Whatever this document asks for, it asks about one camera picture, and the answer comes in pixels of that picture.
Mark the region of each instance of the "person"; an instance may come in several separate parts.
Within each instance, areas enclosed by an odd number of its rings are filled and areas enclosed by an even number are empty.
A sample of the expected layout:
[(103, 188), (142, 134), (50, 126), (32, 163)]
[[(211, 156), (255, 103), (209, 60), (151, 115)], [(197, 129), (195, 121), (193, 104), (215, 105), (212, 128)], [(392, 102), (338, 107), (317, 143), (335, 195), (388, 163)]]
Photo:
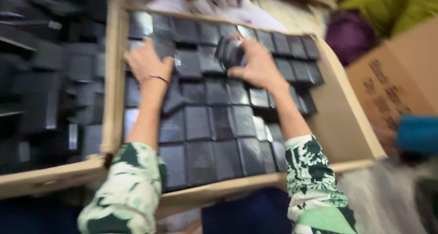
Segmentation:
[[(291, 201), (287, 216), (293, 233), (359, 233), (345, 195), (336, 189), (333, 170), (321, 146), (289, 94), (289, 83), (279, 73), (271, 54), (251, 39), (241, 43), (248, 64), (228, 70), (267, 89), (273, 96), (282, 135), (287, 140), (287, 190)], [(155, 233), (157, 209), (166, 167), (157, 155), (161, 104), (168, 87), (173, 59), (161, 62), (151, 39), (125, 58), (141, 89), (139, 114), (125, 144), (114, 157), (107, 181), (96, 192), (79, 218), (82, 233)]]

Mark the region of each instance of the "green patterned sleeve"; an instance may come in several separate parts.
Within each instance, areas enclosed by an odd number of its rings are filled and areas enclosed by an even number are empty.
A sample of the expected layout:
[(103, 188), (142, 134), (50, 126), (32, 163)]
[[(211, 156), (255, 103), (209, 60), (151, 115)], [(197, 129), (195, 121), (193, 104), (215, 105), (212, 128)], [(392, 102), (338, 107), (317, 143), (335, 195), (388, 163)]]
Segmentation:
[(124, 144), (114, 158), (108, 179), (78, 218), (84, 234), (155, 233), (154, 213), (161, 196), (165, 165), (151, 147)]
[(346, 196), (336, 189), (335, 173), (315, 136), (286, 142), (287, 189), (291, 197), (287, 216), (297, 234), (357, 234)]

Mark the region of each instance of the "person's right hand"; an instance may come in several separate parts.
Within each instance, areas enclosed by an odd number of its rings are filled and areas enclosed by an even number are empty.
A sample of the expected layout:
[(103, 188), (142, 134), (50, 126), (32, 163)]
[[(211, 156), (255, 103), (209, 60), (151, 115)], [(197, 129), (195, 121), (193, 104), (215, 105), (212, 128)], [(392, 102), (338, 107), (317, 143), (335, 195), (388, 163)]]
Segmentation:
[(228, 69), (228, 76), (241, 78), (269, 92), (289, 89), (289, 83), (280, 74), (271, 53), (264, 46), (252, 39), (244, 39), (240, 46), (245, 50), (248, 64)]

